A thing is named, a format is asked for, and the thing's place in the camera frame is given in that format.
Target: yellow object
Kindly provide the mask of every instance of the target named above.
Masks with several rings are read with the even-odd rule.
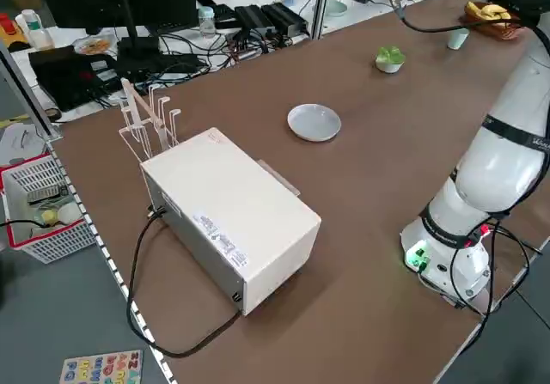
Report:
[[[511,19],[512,16],[508,10],[497,4],[487,4],[482,9],[478,8],[474,2],[468,2],[467,9],[484,21],[498,21],[501,19]],[[505,27],[506,23],[495,23],[495,26]]]
[[[2,38],[2,42],[6,45],[6,47],[9,47],[12,43],[15,41],[20,41],[24,43],[28,43],[27,38],[23,34],[23,31],[17,26],[15,22],[13,22],[15,27],[15,33],[14,34],[7,34],[3,27],[0,26],[0,38]]]
[[[482,10],[486,15],[500,15],[501,13],[508,13],[508,10],[497,4],[487,4]]]
[[[48,225],[53,225],[58,221],[58,213],[55,210],[45,210],[41,216],[44,223]]]

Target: white box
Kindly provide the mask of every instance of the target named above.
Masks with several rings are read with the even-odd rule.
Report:
[[[162,218],[244,315],[308,259],[319,216],[218,129],[142,169]]]

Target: white basket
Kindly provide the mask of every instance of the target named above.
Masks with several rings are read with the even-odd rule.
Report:
[[[6,221],[29,219],[27,194],[54,185],[66,185],[66,182],[50,155],[40,155],[19,165],[4,168],[0,173],[0,190]],[[48,234],[29,238],[32,227],[35,227],[32,223],[8,225],[9,247],[25,251],[44,264],[95,243],[95,238],[83,218]]]

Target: white desk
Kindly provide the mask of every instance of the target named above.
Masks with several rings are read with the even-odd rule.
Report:
[[[214,1],[218,4],[225,3],[228,6],[230,6],[230,8],[232,9],[235,6],[248,6],[250,4],[262,5],[262,4],[280,2],[280,0],[214,0]],[[308,0],[296,0],[296,4],[294,4],[290,8],[298,13],[307,1]],[[306,21],[311,22],[313,18],[315,1],[316,0],[311,0],[308,6],[302,12],[302,17],[306,19]],[[373,4],[373,3],[361,4],[361,3],[354,2],[353,0],[340,0],[340,1],[345,3],[348,6],[348,10],[343,16],[325,18],[325,21],[324,21],[325,34],[330,33],[334,30],[341,29],[343,27],[354,25],[360,21],[365,21],[367,19],[370,19],[371,17],[382,15],[392,11],[389,5]],[[380,3],[388,3],[388,0],[374,0],[374,1],[380,2]],[[59,27],[49,27],[48,30],[51,36],[53,37],[53,41],[56,47],[71,45],[75,40],[81,39],[87,36],[84,29],[62,29]],[[227,30],[227,31],[221,31],[220,33],[230,33],[230,32],[231,32],[230,30]],[[115,29],[112,27],[105,28],[101,31],[101,33],[115,34]],[[149,32],[144,27],[138,27],[137,34],[141,36],[147,36],[149,35]],[[200,32],[197,31],[196,29],[182,30],[182,31],[176,32],[175,34],[178,34],[179,36],[182,36],[190,40],[197,46],[200,46],[203,48],[209,48],[212,45],[212,40],[204,39],[201,36]],[[118,35],[119,38],[122,38],[122,37],[128,36],[128,33],[125,27],[117,27],[116,35]],[[294,39],[294,41],[297,42],[303,39],[305,39],[304,36],[298,37]],[[168,44],[168,48],[170,49],[170,51],[183,52],[183,53],[194,52],[197,54],[205,54],[204,51],[191,50],[189,45],[179,40],[166,39],[166,42]],[[115,48],[116,48],[116,45],[113,46],[111,50],[112,54],[116,54]],[[166,46],[162,41],[160,42],[160,48],[162,51],[166,51]],[[25,79],[27,80],[28,84],[32,87],[34,94],[36,95],[39,103],[43,107],[52,107],[54,106],[54,104],[48,98],[48,96],[40,89],[40,86],[38,86],[36,82],[36,75],[34,74],[34,71],[31,68],[31,65],[28,60],[28,54],[30,52],[34,52],[34,49],[15,52],[15,53],[12,53],[12,56],[16,61],[17,65],[19,66],[22,74],[25,76]],[[216,66],[220,65],[224,61],[224,57],[213,56],[210,58],[210,61],[215,69]],[[169,79],[171,76],[174,76],[174,74],[167,74],[162,79]],[[115,96],[111,96],[107,99],[111,101],[113,104],[115,104],[117,101],[116,98],[118,97],[120,97],[120,94],[115,94]],[[77,107],[75,109],[72,109],[69,112],[65,112],[63,114],[63,117],[61,118],[61,121],[67,122],[74,119],[78,119],[78,118],[81,118],[82,116],[86,116],[91,113],[98,112],[101,109],[102,107],[99,104],[95,102],[90,102],[80,107]]]

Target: alphabet card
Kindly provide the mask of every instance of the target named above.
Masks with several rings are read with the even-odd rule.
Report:
[[[135,350],[68,358],[59,384],[139,384],[142,357],[142,351]]]

